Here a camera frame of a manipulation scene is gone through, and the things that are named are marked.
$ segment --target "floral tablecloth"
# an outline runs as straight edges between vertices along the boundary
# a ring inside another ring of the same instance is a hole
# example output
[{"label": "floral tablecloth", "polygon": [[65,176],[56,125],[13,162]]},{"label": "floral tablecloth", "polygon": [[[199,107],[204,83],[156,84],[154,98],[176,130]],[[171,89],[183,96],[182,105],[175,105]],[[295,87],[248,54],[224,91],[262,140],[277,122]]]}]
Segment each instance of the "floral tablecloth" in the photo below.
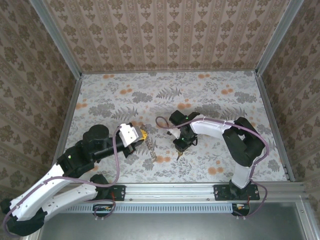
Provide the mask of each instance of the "floral tablecloth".
[{"label": "floral tablecloth", "polygon": [[[274,141],[260,92],[252,71],[162,72],[83,75],[66,148],[82,139],[91,126],[103,124],[110,133],[131,122],[148,133],[136,152],[119,154],[119,183],[227,182],[235,161],[223,140],[198,136],[177,161],[173,140],[156,126],[155,118],[167,119],[175,110],[199,112],[215,119],[247,118],[270,146],[270,155],[256,168],[256,181],[285,181],[286,176]],[[82,176],[103,174],[115,178],[113,156],[103,159]]]}]

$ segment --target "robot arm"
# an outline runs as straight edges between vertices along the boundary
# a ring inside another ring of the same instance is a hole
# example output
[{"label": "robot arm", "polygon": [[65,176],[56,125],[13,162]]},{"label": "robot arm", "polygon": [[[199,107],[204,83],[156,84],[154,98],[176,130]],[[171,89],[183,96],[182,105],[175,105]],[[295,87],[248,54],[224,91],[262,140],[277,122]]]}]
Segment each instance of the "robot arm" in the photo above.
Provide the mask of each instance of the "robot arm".
[{"label": "robot arm", "polygon": [[205,134],[225,141],[231,156],[235,160],[235,170],[230,181],[239,190],[244,189],[250,183],[250,173],[256,160],[259,159],[265,145],[255,135],[238,129],[237,127],[225,124],[226,122],[245,127],[257,133],[254,127],[244,117],[239,117],[235,121],[216,123],[206,120],[205,116],[197,112],[186,116],[175,111],[169,121],[175,126],[186,123],[194,118],[202,119],[190,124],[169,130],[175,136],[173,141],[175,148],[183,153],[192,145],[197,145],[197,135]]},{"label": "robot arm", "polygon": [[[116,149],[123,152],[125,157],[135,151],[147,134],[129,124],[121,124],[121,128],[115,137]],[[14,209],[27,194],[32,192],[38,185],[43,184],[40,189],[32,193],[21,205],[17,206],[6,223],[10,232],[20,236],[29,235],[40,229],[45,221],[68,207],[87,200],[103,200],[108,195],[108,188],[95,187],[82,184],[72,190],[54,196],[59,190],[71,183],[67,179],[54,179],[53,177],[79,178],[84,173],[94,168],[94,164],[101,159],[114,153],[112,138],[109,130],[104,125],[94,125],[83,134],[83,139],[74,146],[68,148],[65,153],[57,159],[56,164],[35,185],[15,199],[4,199],[1,210],[4,214]],[[90,179],[96,184],[108,184],[103,175],[95,175]]]}]

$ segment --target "yellow object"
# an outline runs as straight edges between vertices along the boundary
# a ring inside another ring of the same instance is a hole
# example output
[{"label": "yellow object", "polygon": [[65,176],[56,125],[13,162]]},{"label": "yellow object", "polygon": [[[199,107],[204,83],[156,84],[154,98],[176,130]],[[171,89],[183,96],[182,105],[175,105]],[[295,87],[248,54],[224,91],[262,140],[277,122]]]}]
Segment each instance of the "yellow object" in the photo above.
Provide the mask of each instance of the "yellow object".
[{"label": "yellow object", "polygon": [[146,140],[146,138],[147,138],[147,136],[148,136],[148,134],[147,134],[147,132],[146,131],[144,131],[144,130],[142,130],[142,129],[140,129],[141,130],[141,133],[142,133],[142,140]]}]

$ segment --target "small object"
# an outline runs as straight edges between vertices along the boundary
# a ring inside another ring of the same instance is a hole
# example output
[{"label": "small object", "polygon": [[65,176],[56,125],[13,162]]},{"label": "small object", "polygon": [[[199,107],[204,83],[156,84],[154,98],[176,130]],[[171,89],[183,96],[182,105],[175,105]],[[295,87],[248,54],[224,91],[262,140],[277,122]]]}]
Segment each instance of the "small object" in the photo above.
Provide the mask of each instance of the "small object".
[{"label": "small object", "polygon": [[178,161],[183,154],[184,154],[183,152],[178,151],[178,157],[176,158],[176,160]]}]

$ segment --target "wall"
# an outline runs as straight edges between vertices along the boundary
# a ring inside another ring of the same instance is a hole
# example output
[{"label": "wall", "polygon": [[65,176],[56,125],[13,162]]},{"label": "wall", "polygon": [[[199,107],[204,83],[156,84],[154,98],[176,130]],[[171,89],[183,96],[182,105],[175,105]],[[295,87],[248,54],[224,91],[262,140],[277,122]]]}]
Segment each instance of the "wall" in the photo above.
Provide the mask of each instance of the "wall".
[{"label": "wall", "polygon": [[20,195],[51,166],[74,85],[31,4],[1,0],[0,200]]},{"label": "wall", "polygon": [[294,175],[320,219],[320,1],[305,0],[262,75]]},{"label": "wall", "polygon": [[84,73],[254,69],[289,0],[44,0]]}]

